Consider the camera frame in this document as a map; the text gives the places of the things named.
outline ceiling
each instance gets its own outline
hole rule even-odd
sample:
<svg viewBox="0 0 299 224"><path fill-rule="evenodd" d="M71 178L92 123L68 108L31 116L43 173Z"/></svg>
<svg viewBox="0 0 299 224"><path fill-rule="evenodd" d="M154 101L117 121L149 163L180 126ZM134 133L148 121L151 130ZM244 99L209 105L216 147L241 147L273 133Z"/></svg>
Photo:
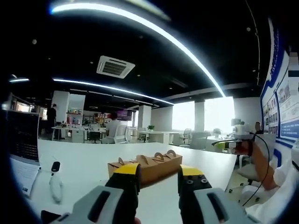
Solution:
<svg viewBox="0 0 299 224"><path fill-rule="evenodd" d="M177 46L135 21L92 10L50 14L54 6L70 2L78 1L29 1L15 6L7 18L12 22L8 28L7 78L13 78L11 74L14 74L30 79L29 82L10 84L13 94L43 106L49 106L54 90L85 94L86 106L134 108L144 103L152 107L169 105L121 91L52 80L63 78L112 86L158 99L186 93L179 98L170 98L171 103L221 97L216 89L190 94L213 88L214 84ZM201 1L200 6L193 6L193 1L190 4L185 1L171 4L151 1L170 20L127 1L93 2L135 13L172 34L205 65L220 86L245 84L234 89L228 86L224 90L227 96L260 95L269 65L270 34L268 14L260 13L255 3L249 1L260 41L259 72L257 37L245 1ZM96 73L100 56L127 61L135 67L124 79L101 75Z"/></svg>

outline white paper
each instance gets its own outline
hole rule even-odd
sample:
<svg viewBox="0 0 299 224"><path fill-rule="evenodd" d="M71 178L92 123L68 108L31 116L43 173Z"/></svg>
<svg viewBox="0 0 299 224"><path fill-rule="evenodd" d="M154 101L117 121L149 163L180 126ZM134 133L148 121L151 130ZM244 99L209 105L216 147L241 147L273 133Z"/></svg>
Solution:
<svg viewBox="0 0 299 224"><path fill-rule="evenodd" d="M19 183L22 192L25 195L30 195L34 180L36 179L39 166L25 163L19 160L10 158L12 169L16 181Z"/></svg>

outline potted plant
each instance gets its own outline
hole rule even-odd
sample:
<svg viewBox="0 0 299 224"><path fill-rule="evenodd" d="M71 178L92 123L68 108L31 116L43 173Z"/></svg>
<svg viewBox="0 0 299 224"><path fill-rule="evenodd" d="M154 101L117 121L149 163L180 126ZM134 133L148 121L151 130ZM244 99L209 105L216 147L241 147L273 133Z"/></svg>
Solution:
<svg viewBox="0 0 299 224"><path fill-rule="evenodd" d="M215 138L219 138L221 130L219 128L214 128L213 133L215 134Z"/></svg>
<svg viewBox="0 0 299 224"><path fill-rule="evenodd" d="M155 128L154 125L149 125L149 126L148 126L148 130L149 130L150 132L152 132L152 131L154 130L154 128Z"/></svg>

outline ceiling air conditioner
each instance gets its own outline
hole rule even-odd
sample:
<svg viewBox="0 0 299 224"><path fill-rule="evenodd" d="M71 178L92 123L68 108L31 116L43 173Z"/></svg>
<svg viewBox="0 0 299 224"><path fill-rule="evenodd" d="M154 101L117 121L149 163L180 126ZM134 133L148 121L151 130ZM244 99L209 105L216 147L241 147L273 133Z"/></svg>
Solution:
<svg viewBox="0 0 299 224"><path fill-rule="evenodd" d="M135 65L132 63L107 56L101 56L97 73L106 76L124 78L134 67Z"/></svg>

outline brown paper box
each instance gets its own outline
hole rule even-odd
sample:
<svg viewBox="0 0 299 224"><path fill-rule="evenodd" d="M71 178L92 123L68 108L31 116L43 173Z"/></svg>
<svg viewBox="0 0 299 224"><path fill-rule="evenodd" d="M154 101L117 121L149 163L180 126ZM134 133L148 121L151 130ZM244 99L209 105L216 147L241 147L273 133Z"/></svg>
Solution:
<svg viewBox="0 0 299 224"><path fill-rule="evenodd" d="M154 157L137 155L135 161L123 161L119 158L118 162L108 163L109 177L117 168L134 162L141 165L141 184L149 184L177 172L179 165L182 164L182 156L176 154L173 150L169 150L164 155L156 153Z"/></svg>

